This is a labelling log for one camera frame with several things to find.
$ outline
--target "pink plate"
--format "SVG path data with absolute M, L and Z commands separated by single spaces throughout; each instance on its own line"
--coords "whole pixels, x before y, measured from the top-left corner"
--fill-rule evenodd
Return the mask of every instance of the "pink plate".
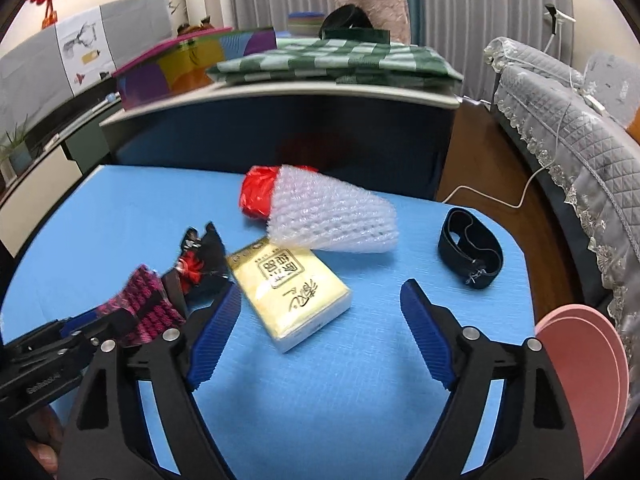
M 624 347 L 611 323 L 584 305 L 551 312 L 536 336 L 554 363 L 580 437 L 585 476 L 609 453 L 622 428 L 628 396 Z

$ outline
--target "green checkered cloth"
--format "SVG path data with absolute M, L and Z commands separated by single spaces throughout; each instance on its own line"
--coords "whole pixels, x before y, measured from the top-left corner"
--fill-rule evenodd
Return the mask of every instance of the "green checkered cloth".
M 213 81 L 331 80 L 413 89 L 452 88 L 462 74 L 425 46 L 316 40 L 222 61 L 207 70 Z

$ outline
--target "bubble wrap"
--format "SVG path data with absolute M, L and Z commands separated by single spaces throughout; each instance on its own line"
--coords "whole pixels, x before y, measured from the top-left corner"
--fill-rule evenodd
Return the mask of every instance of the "bubble wrap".
M 396 210 L 387 200 L 292 166 L 276 179 L 267 232 L 282 248 L 384 253 L 398 243 Z

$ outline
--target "gold tissue package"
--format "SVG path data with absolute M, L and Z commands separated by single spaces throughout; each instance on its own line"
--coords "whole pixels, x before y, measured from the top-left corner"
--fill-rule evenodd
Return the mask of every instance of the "gold tissue package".
M 226 259 L 281 352 L 351 306 L 351 291 L 308 249 L 281 249 L 261 238 Z

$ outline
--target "blue table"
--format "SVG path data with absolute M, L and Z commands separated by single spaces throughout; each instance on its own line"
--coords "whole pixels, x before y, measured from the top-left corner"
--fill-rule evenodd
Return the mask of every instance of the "blue table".
M 140 263 L 165 272 L 188 226 L 201 230 L 213 220 L 229 251 L 259 238 L 264 227 L 238 209 L 241 180 L 160 168 L 98 170 L 56 211 L 20 263 L 2 309 L 4 340 L 102 303 Z M 351 309 L 279 354 L 244 300 L 212 379 L 196 391 L 204 421 L 239 480 L 404 479 L 447 399 L 400 312 L 400 286 L 408 278 L 489 338 L 520 344 L 533 334 L 524 256 L 507 231 L 480 215 L 500 240 L 504 268 L 489 288 L 471 290 L 437 255 L 449 206 L 386 197 L 398 210 L 393 253 L 318 252 L 353 290 Z M 175 470 L 151 387 L 142 383 L 141 390 L 158 459 Z M 484 460 L 499 397 L 495 383 L 467 468 Z

